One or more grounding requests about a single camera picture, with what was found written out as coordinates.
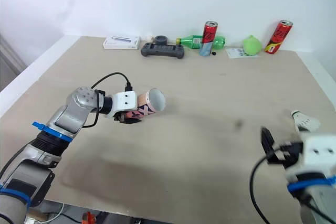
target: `badminton shuttlecock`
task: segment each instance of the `badminton shuttlecock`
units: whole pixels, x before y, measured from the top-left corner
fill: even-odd
[[[295,128],[298,132],[313,132],[316,131],[321,123],[318,119],[312,118],[301,111],[293,110],[291,116],[295,122]]]

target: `paper cup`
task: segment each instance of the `paper cup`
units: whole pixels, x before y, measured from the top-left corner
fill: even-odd
[[[143,118],[144,116],[154,114],[157,111],[163,111],[166,106],[166,99],[161,90],[153,88],[138,96],[138,110],[126,112],[125,118]]]

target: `blue band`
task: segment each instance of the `blue band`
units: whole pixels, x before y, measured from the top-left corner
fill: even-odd
[[[49,134],[51,134],[53,136],[59,137],[60,139],[63,139],[64,141],[67,141],[69,143],[71,143],[71,141],[72,141],[72,138],[70,138],[69,136],[63,135],[63,134],[59,133],[58,131],[55,131],[55,130],[49,128],[48,126],[45,126],[44,124],[34,122],[33,126],[37,127],[41,131],[45,131],[45,132],[48,132]]]
[[[299,181],[296,183],[291,183],[291,184],[288,184],[287,189],[289,192],[292,192],[292,191],[304,189],[309,186],[316,186],[316,185],[332,186],[334,184],[336,184],[336,175],[330,178],[310,179],[310,180]]]
[[[7,188],[0,188],[0,193],[10,194],[10,195],[15,195],[17,197],[20,197],[27,202],[27,209],[30,207],[30,197],[24,193],[21,193],[20,191],[13,190],[13,189],[7,189]]]

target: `green bottle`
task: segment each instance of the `green bottle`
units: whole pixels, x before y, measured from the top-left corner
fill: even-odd
[[[176,44],[183,45],[192,49],[199,49],[199,46],[202,41],[202,35],[190,35],[185,38],[177,38]],[[223,36],[216,36],[214,43],[212,45],[212,49],[219,50],[224,47],[225,38]]]

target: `beige table surface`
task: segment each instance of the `beige table surface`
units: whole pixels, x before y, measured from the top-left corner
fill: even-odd
[[[229,59],[224,50],[182,60],[142,57],[137,50],[103,50],[102,38],[82,37],[1,118],[1,162],[46,123],[76,87],[121,71],[137,93],[166,95],[165,111],[134,125],[101,116],[70,144],[46,199],[174,223],[262,223],[250,202],[248,179],[263,155],[260,127],[276,142],[297,138],[290,110],[334,131],[336,114],[296,53]],[[99,85],[123,90],[121,77]],[[88,123],[93,121],[90,115]],[[286,191],[283,168],[264,165],[256,198],[271,223],[300,223],[299,204]]]

